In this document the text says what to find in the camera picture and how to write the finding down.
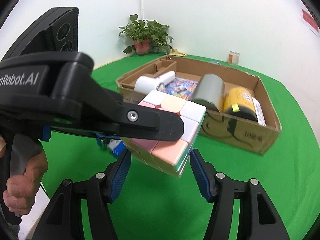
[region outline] potted plant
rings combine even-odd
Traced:
[[[151,47],[155,51],[169,54],[173,38],[167,33],[168,25],[161,25],[157,21],[137,20],[137,14],[130,15],[129,19],[130,23],[126,27],[119,27],[122,29],[119,36],[125,33],[133,40],[133,45],[125,48],[124,53],[128,54],[134,50],[138,55],[145,55]]]

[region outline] finger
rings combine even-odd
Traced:
[[[17,208],[9,208],[9,211],[10,212],[14,212],[14,213],[17,213],[19,215],[28,215],[31,211],[31,208],[27,208],[27,209],[17,209]]]
[[[7,190],[3,192],[3,200],[7,207],[16,209],[29,209],[36,202],[34,197],[13,197]]]
[[[7,180],[7,189],[14,197],[34,197],[39,190],[37,183],[32,183],[24,175],[15,175]]]
[[[2,158],[5,153],[6,144],[7,143],[4,141],[3,137],[0,135],[0,158]]]
[[[48,170],[48,161],[45,156],[44,151],[38,155],[32,157],[26,167],[25,176],[31,181],[34,182],[39,177],[43,176]]]

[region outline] green table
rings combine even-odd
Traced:
[[[159,56],[133,55],[95,70],[92,76],[101,86],[116,90],[117,77]],[[217,171],[232,179],[257,178],[277,208],[291,240],[301,240],[320,212],[320,150],[316,138],[298,103],[280,82],[243,67],[236,68],[260,76],[283,132],[263,157],[203,136],[197,138],[195,148]],[[115,161],[99,149],[94,138],[53,133],[50,142],[43,144],[49,170],[42,182],[50,197],[63,179],[89,179]],[[92,239],[85,201],[82,210],[86,239]],[[122,193],[109,210],[120,240],[201,240],[212,204],[201,197],[190,165],[176,179],[133,158]],[[236,200],[229,239],[236,239],[238,217]]]

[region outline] screw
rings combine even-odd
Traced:
[[[136,111],[129,111],[127,114],[128,120],[130,122],[135,122],[138,120],[138,113]]]
[[[259,181],[257,179],[250,179],[251,184],[258,185]]]
[[[103,172],[97,173],[96,178],[97,179],[103,179],[104,178],[104,173]]]
[[[219,179],[224,179],[224,178],[225,178],[225,175],[224,175],[222,172],[218,172],[218,173],[216,174],[216,176],[217,176],[217,178],[219,178]]]
[[[71,184],[71,180],[70,179],[65,179],[63,182],[62,182],[62,185],[63,186],[69,186]]]

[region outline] yellow can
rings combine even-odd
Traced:
[[[223,112],[252,121],[258,121],[252,96],[244,87],[235,87],[228,92],[224,100]]]

